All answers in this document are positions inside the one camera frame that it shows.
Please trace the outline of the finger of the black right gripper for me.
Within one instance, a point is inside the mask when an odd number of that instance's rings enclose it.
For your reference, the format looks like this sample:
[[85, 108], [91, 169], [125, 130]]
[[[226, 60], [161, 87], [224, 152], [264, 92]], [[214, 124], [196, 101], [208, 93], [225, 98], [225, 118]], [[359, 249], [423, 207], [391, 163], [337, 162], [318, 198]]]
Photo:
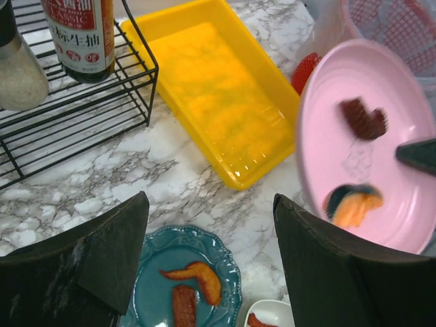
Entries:
[[435, 138], [400, 144], [395, 153], [402, 164], [431, 176], [435, 176], [435, 155]]

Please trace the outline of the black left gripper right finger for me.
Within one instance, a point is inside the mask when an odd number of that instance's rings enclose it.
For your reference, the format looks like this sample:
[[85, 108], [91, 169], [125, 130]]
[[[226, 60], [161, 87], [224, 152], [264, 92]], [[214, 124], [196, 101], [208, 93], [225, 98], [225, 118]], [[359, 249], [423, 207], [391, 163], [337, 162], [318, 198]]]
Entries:
[[279, 193], [273, 216], [296, 326], [435, 325], [435, 258], [357, 237]]

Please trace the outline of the dark sauce glass bottle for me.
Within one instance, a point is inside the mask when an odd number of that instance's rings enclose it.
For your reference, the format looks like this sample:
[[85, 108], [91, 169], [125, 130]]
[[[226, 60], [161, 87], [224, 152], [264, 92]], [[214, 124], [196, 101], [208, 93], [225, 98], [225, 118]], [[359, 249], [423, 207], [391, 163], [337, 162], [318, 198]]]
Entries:
[[114, 71], [112, 0], [44, 0], [50, 34], [65, 73], [96, 84]]

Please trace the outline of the grey cap salt grinder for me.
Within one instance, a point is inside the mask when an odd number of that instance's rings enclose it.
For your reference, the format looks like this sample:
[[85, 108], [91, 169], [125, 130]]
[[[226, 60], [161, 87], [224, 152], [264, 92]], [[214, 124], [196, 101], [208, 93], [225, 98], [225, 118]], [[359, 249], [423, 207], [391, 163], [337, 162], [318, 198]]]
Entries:
[[1, 2], [1, 108], [25, 111], [42, 104], [49, 84], [18, 31], [11, 1]]

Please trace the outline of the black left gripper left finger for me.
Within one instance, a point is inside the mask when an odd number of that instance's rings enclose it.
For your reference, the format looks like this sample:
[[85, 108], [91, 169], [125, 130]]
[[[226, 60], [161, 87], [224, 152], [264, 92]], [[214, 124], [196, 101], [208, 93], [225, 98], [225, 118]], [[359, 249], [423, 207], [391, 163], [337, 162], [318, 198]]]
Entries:
[[141, 191], [1, 257], [1, 325], [118, 326], [129, 306], [148, 215]]

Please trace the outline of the teal glass plate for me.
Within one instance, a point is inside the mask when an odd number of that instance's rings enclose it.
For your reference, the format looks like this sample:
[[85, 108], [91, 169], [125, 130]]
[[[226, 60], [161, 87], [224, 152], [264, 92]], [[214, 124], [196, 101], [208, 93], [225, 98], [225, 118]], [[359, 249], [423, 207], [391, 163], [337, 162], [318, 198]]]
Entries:
[[195, 279], [183, 285], [196, 292], [197, 326], [235, 326], [243, 301], [240, 270], [221, 239], [194, 225], [169, 225], [146, 235], [127, 313], [120, 326], [173, 326], [172, 290], [180, 281], [162, 272], [192, 262], [207, 264], [221, 282], [221, 303], [209, 305]]

